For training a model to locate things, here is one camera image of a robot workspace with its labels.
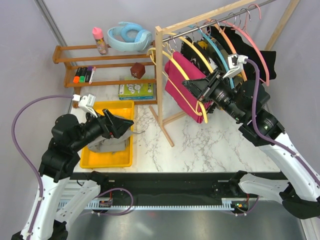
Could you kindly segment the pink trousers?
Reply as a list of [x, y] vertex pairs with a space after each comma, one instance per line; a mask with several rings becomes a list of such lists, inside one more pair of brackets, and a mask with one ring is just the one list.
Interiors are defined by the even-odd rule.
[[[194, 64], [192, 64], [187, 58], [185, 58], [180, 52], [175, 51], [172, 58], [182, 67], [186, 75], [191, 80], [204, 79], [206, 75], [202, 73]], [[204, 117], [197, 115], [189, 106], [196, 109], [197, 99], [185, 88], [182, 84], [186, 79], [177, 69], [177, 67], [169, 60], [165, 66], [164, 71], [168, 75], [168, 81], [165, 85], [165, 90], [173, 97], [178, 106], [191, 118], [193, 118], [198, 124], [201, 124]]]

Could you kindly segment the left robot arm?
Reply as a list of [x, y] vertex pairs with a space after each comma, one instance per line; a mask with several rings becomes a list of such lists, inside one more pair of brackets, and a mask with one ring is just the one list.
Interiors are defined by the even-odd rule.
[[35, 171], [38, 189], [30, 215], [24, 228], [12, 235], [13, 240], [65, 240], [86, 205], [109, 193], [109, 178], [93, 171], [64, 209], [57, 210], [62, 193], [80, 161], [78, 152], [100, 137], [119, 139], [134, 124], [130, 119], [113, 115], [108, 109], [102, 112], [87, 113], [84, 123], [69, 113], [55, 120], [52, 138]]

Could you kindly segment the pink water bottle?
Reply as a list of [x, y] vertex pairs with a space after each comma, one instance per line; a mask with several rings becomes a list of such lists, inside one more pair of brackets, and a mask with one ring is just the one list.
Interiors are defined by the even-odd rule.
[[93, 38], [95, 40], [95, 44], [96, 44], [98, 52], [101, 55], [107, 55], [109, 49], [108, 49], [108, 46], [107, 46], [107, 44], [105, 42], [104, 34], [103, 34], [102, 29], [99, 28], [99, 27], [94, 27], [92, 29], [92, 35], [93, 35]]

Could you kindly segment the wooden clothes rack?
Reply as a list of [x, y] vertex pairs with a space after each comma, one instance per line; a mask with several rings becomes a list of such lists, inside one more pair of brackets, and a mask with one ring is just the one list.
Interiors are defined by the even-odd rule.
[[[186, 19], [184, 21], [175, 23], [173, 25], [167, 26], [167, 27], [160, 27], [156, 26], [155, 27], [155, 43], [154, 46], [156, 48], [157, 52], [161, 52], [163, 50], [163, 43], [162, 42], [167, 42], [168, 39], [164, 39], [164, 35], [169, 35], [171, 32], [175, 32], [177, 30], [181, 30], [188, 25], [193, 25], [197, 24], [199, 22], [207, 21], [207, 19], [214, 19], [218, 15], [222, 15], [228, 12], [231, 12], [239, 7], [244, 7], [247, 4], [250, 4], [248, 7], [249, 10], [253, 10], [256, 8], [261, 8], [265, 5], [270, 4], [272, 1], [271, 0], [266, 0], [262, 3], [255, 3], [253, 0], [237, 0], [233, 1], [230, 4], [227, 4], [225, 6], [218, 7], [216, 9], [213, 9], [212, 7], [209, 8], [209, 11], [191, 17], [189, 19]], [[281, 33], [283, 32], [285, 26], [287, 25], [289, 19], [291, 18], [292, 14], [294, 13], [295, 9], [297, 8], [298, 4], [300, 3], [299, 0], [290, 0], [283, 11], [283, 14], [281, 18], [278, 20], [277, 25], [274, 27], [272, 34], [269, 36], [269, 40], [265, 45], [265, 50], [270, 51], [277, 40], [279, 39]], [[155, 80], [156, 80], [156, 72], [159, 72], [160, 68], [155, 66]], [[164, 95], [164, 89], [163, 89], [163, 81], [160, 83], [156, 82], [156, 93], [157, 93], [157, 111], [154, 110], [153, 107], [150, 107], [150, 111], [153, 114], [154, 119], [156, 120], [158, 126], [160, 127], [162, 133], [166, 137], [169, 145], [171, 147], [174, 147], [175, 144], [172, 141], [170, 135], [168, 134], [167, 130], [165, 129], [165, 125], [172, 123], [184, 116], [186, 116], [186, 113], [183, 111], [178, 112], [174, 115], [171, 115], [167, 118], [163, 118], [163, 95]]]

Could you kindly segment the purple highlighter marker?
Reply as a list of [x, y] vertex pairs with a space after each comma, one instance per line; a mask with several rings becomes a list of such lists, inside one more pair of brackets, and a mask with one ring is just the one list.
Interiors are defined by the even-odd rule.
[[92, 70], [93, 70], [92, 66], [88, 66], [87, 67], [86, 74], [85, 74], [85, 79], [84, 79], [85, 83], [88, 83], [90, 81], [91, 75], [92, 75]]

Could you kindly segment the brown cube box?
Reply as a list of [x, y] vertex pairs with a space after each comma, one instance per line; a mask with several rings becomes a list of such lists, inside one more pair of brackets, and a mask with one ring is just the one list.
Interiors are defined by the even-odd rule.
[[131, 76], [136, 79], [141, 79], [143, 75], [146, 73], [145, 66], [139, 62], [133, 64], [130, 68]]

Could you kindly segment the green highlighter marker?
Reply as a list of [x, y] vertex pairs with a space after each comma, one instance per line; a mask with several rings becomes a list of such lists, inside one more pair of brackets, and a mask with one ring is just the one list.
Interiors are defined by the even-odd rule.
[[80, 83], [84, 83], [85, 82], [87, 70], [88, 70], [87, 67], [82, 67], [81, 68], [80, 77], [79, 77], [79, 82]]

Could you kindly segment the yellow plastic tray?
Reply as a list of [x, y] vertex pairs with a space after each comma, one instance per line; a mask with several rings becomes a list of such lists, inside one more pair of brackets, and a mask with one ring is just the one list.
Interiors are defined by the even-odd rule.
[[[134, 105], [133, 100], [98, 101], [93, 108], [99, 114], [103, 114], [103, 110], [107, 109], [113, 115], [133, 120]], [[124, 141], [123, 151], [116, 145], [109, 145], [108, 147], [112, 148], [109, 152], [94, 152], [84, 147], [81, 152], [80, 167], [83, 169], [130, 167], [133, 161], [133, 139], [131, 135]]]

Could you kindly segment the wooden shelf rack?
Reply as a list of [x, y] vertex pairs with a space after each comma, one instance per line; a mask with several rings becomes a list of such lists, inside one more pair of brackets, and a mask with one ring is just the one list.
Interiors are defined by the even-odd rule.
[[[65, 88], [73, 88], [80, 94], [82, 88], [119, 86], [123, 84], [150, 84], [153, 94], [150, 99], [136, 99], [137, 105], [153, 105], [158, 103], [156, 66], [146, 53], [119, 52], [109, 48], [109, 54], [99, 55], [95, 45], [57, 45], [53, 52], [52, 60], [55, 64], [64, 64]], [[136, 63], [144, 66], [145, 73], [137, 79], [131, 75], [131, 67]], [[95, 67], [92, 83], [85, 80], [74, 81], [78, 68]]]

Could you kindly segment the orange highlighter marker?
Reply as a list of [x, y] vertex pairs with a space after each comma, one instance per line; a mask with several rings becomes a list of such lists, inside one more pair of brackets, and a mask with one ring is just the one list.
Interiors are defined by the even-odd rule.
[[82, 72], [82, 67], [78, 67], [76, 72], [75, 72], [75, 76], [73, 78], [73, 83], [78, 83], [79, 82], [79, 79], [80, 79], [80, 76], [81, 76], [81, 72]]

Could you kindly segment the pink hanger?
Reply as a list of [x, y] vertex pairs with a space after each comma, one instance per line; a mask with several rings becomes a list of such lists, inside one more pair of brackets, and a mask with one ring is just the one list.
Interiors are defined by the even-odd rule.
[[267, 66], [267, 63], [261, 53], [261, 51], [259, 50], [259, 48], [257, 47], [257, 45], [255, 44], [255, 42], [253, 41], [253, 39], [250, 37], [250, 35], [247, 32], [247, 20], [245, 20], [244, 26], [242, 28], [240, 28], [239, 26], [236, 26], [234, 23], [230, 23], [226, 20], [222, 21], [224, 24], [232, 27], [233, 29], [235, 29], [236, 31], [238, 31], [241, 35], [243, 35], [251, 44], [251, 46], [253, 47], [253, 49], [255, 50], [257, 56], [259, 57], [261, 64], [263, 66], [264, 72], [265, 72], [265, 80], [263, 80], [262, 78], [260, 78], [260, 80], [266, 84], [266, 86], [268, 87], [270, 85], [270, 73], [269, 73], [269, 69]]

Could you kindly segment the black white patterned trousers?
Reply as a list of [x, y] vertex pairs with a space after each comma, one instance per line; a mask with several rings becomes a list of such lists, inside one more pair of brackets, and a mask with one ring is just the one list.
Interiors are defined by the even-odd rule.
[[[198, 43], [192, 42], [191, 38], [188, 36], [185, 36], [184, 38], [189, 41], [194, 47], [196, 47], [208, 62], [208, 58], [204, 56], [205, 51], [198, 45]], [[193, 65], [195, 65], [203, 74], [209, 75], [211, 73], [200, 56], [184, 41], [181, 43], [180, 53]]]

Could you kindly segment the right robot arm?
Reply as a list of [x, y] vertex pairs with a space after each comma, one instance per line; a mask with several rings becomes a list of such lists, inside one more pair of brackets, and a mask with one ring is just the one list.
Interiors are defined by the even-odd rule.
[[229, 114], [240, 125], [243, 137], [269, 156], [286, 177], [273, 180], [239, 170], [229, 181], [233, 196], [246, 193], [268, 198], [302, 220], [320, 216], [320, 175], [300, 155], [280, 121], [264, 109], [270, 95], [259, 78], [232, 90], [214, 71], [182, 84], [197, 100], [213, 102]]

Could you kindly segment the white pink pen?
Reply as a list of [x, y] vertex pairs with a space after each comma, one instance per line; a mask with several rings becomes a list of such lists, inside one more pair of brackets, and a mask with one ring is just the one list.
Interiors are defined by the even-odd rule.
[[91, 70], [91, 75], [90, 75], [89, 82], [88, 82], [90, 85], [91, 85], [92, 82], [93, 82], [93, 76], [94, 76], [95, 72], [96, 72], [96, 67], [94, 66], [94, 67], [92, 68], [92, 70]]

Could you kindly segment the blue hanger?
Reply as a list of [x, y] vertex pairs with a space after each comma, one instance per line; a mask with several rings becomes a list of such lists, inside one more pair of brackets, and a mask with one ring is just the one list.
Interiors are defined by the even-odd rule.
[[200, 32], [202, 37], [204, 39], [207, 40], [207, 42], [212, 46], [212, 48], [215, 50], [215, 52], [217, 53], [218, 57], [220, 58], [222, 64], [223, 64], [223, 67], [225, 69], [225, 72], [227, 73], [230, 69], [229, 69], [229, 66], [224, 58], [224, 56], [222, 55], [222, 53], [220, 52], [220, 50], [218, 49], [218, 47], [216, 46], [216, 44], [210, 39], [210, 37], [208, 37], [205, 33], [203, 33], [203, 31], [200, 29], [199, 26], [196, 26], [196, 25], [189, 25], [188, 26], [189, 28], [191, 29], [195, 29], [196, 31]]

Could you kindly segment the camouflage yellow trousers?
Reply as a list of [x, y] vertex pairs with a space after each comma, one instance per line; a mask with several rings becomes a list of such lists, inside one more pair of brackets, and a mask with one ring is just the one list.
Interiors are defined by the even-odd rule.
[[200, 40], [197, 44], [204, 50], [204, 56], [207, 57], [207, 61], [213, 70], [219, 69], [222, 72], [226, 72], [222, 60], [220, 59], [216, 50], [207, 40]]

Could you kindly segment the yellow hanger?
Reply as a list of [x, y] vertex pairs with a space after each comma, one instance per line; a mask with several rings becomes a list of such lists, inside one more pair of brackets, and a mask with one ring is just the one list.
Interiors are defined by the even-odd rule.
[[[172, 54], [172, 58], [183, 69], [190, 80], [202, 79], [206, 76], [206, 73], [209, 73], [209, 70], [204, 63], [204, 60], [207, 58], [201, 58], [186, 42], [181, 43], [180, 52], [175, 51]], [[165, 91], [173, 97], [178, 106], [187, 115], [193, 118], [198, 124], [201, 124], [204, 117], [202, 115], [197, 115], [195, 110], [201, 113], [202, 109], [197, 105], [197, 99], [182, 84], [182, 82], [185, 81], [182, 73], [171, 60], [165, 64], [164, 71], [168, 75]]]
[[[172, 54], [174, 53], [168, 53], [165, 50], [162, 50], [161, 52], [157, 52], [157, 49], [155, 47], [151, 47], [147, 51], [147, 55], [150, 57], [151, 61], [154, 63], [156, 68], [159, 68], [159, 71], [156, 72], [156, 82], [162, 83], [163, 77], [166, 77], [166, 83], [169, 79], [168, 75], [165, 72], [165, 64], [170, 60], [173, 62], [173, 64], [178, 68], [178, 70], [182, 73], [185, 80], [190, 80], [187, 74], [184, 72], [184, 70], [180, 67], [180, 65], [172, 58]], [[203, 116], [205, 118], [207, 116], [206, 113], [206, 107], [203, 103], [199, 102], [197, 100], [197, 106], [201, 107], [201, 112], [198, 112], [195, 110], [195, 113], [198, 116]]]

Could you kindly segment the grey trousers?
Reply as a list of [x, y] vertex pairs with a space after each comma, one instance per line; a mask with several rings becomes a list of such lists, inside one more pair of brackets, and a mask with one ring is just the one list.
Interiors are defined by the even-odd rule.
[[115, 153], [121, 152], [126, 149], [129, 144], [130, 137], [133, 135], [139, 135], [144, 133], [145, 131], [141, 132], [134, 132], [130, 129], [126, 131], [126, 133], [119, 137], [119, 138], [105, 138], [103, 136], [99, 136], [94, 141], [87, 145], [88, 149], [95, 153]]

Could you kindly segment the green card box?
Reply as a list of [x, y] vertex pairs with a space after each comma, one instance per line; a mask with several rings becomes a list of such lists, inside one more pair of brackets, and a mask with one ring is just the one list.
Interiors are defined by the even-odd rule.
[[148, 100], [154, 98], [153, 83], [121, 84], [118, 90], [120, 100]]

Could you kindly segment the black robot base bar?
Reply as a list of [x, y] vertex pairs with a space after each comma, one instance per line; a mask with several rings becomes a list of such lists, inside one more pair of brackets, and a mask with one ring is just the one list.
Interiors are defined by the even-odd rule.
[[72, 180], [94, 180], [107, 197], [111, 190], [116, 206], [207, 206], [218, 205], [222, 199], [245, 199], [247, 194], [229, 180], [235, 172], [74, 173]]

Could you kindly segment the orange hanger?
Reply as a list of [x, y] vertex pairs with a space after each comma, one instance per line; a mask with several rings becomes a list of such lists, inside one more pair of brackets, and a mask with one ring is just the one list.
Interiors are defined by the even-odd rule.
[[[221, 30], [221, 27], [220, 27], [219, 22], [217, 23], [215, 19], [209, 19], [209, 18], [207, 18], [206, 24], [208, 24], [208, 23], [214, 23], [213, 26], [218, 30], [219, 34], [224, 38], [224, 40], [225, 40], [225, 42], [227, 43], [227, 45], [229, 46], [231, 52], [232, 52], [233, 54], [236, 54], [237, 52], [236, 52], [236, 50], [235, 50], [232, 42], [230, 41], [230, 39], [227, 37], [227, 35], [226, 35], [225, 32], [224, 32], [226, 28], [224, 28], [224, 29]], [[210, 28], [210, 29], [207, 29], [207, 32], [208, 32], [208, 33], [211, 32], [211, 26], [208, 26], [207, 28]], [[242, 77], [243, 77], [243, 80], [244, 80], [244, 81], [247, 81], [247, 76], [246, 76], [246, 73], [245, 73], [244, 70], [241, 71], [241, 75], [242, 75]]]

